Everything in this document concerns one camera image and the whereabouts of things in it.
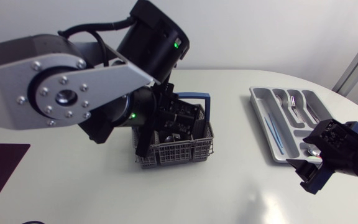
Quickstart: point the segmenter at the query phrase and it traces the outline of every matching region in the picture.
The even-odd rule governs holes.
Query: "fork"
[[[291,109],[292,111],[295,113],[296,117],[298,118],[298,120],[300,122],[305,122],[302,118],[302,116],[300,116],[298,110],[296,109],[296,104],[295,104],[295,97],[294,96],[290,96],[291,99]]]

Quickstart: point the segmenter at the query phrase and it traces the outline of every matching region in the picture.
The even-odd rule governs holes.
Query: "white wall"
[[[153,1],[188,35],[178,68],[260,69],[332,88],[358,51],[358,0]],[[0,41],[127,17],[135,0],[0,0]],[[116,47],[125,31],[103,34]],[[91,40],[80,34],[75,40]]]

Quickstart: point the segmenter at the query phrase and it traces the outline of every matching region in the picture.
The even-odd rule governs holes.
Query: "black robot arm segment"
[[[287,159],[303,179],[301,186],[316,194],[334,172],[358,176],[358,128],[355,122],[321,121],[304,142],[316,145],[323,162],[319,167],[303,160]]]

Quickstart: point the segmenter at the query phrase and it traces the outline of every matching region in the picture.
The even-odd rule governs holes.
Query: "gray plastic basket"
[[[138,141],[138,130],[132,129],[132,144],[136,148]],[[189,161],[206,161],[213,153],[213,138],[211,123],[204,119],[204,110],[201,110],[196,120],[193,134],[190,140],[160,143],[158,132],[154,132],[152,144],[149,148],[149,155],[145,158],[136,156],[142,169],[175,164],[185,164]]]

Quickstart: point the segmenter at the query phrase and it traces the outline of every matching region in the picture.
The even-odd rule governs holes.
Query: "basket handle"
[[[202,99],[205,100],[205,120],[209,121],[209,110],[211,109],[211,97],[209,93],[182,92],[176,93],[179,99]]]

